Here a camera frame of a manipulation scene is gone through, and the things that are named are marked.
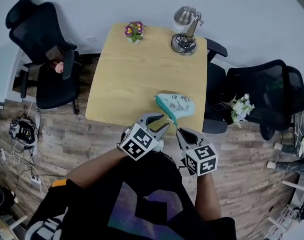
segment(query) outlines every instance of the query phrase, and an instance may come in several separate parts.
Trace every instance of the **white flower bouquet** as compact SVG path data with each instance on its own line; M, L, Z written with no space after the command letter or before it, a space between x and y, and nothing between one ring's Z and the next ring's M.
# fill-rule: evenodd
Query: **white flower bouquet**
M245 117L251 113L251 111L255 108L254 104L250 104L250 96L245 94L243 97L239 99L235 99L236 96L230 101L225 102L225 105L228 105L232 112L231 116L233 122L241 128L240 121L247 121Z

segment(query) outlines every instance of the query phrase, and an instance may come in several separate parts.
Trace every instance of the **small flower pot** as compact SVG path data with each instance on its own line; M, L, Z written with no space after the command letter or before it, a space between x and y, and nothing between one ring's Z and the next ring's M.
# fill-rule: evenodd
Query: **small flower pot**
M132 42L132 39L131 38L129 38L129 37L127 37L127 40L131 43L131 44L138 44L139 42L141 42L142 40L136 40L135 42Z

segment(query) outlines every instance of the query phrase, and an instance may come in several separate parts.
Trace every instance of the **black office chair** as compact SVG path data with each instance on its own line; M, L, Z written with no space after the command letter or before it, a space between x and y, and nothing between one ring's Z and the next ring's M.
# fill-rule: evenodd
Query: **black office chair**
M76 45L67 43L60 31L56 10L51 2L40 5L33 0L20 0L8 12L5 25L9 37L39 68L36 105L41 109L56 108L72 102L73 112L78 113L75 99L79 94L79 74ZM65 51L63 73L50 67L46 52L58 46ZM21 98L25 98L29 85L28 72L21 72Z
M225 106L221 105L222 92L225 87L226 73L220 66L211 63L216 54L227 57L227 50L210 39L207 39L207 86L203 132L221 134L226 132L227 122L224 121Z
M237 99L244 94L250 95L255 109L246 120L260 124L261 134L267 141L275 131L287 130L292 115L304 110L302 75L280 59L253 67L229 69L224 94L225 101L232 100L235 95ZM225 121L233 122L230 113L226 113Z

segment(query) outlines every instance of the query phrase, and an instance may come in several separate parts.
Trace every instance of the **pink object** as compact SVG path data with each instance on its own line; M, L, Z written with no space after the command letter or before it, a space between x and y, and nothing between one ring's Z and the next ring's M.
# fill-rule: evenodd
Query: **pink object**
M55 71L61 74L63 72L63 68L64 68L64 63L60 62L55 66Z

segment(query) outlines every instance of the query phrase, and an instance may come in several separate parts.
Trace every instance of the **shirt sleeve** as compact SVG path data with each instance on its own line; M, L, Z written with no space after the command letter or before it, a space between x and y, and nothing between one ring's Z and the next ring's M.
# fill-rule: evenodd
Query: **shirt sleeve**
M83 192L83 189L70 179L60 179L53 182L44 200L32 216L28 228L36 222L46 221L64 214L66 208Z
M215 236L215 240L237 240L235 221L231 217L219 218L206 222Z

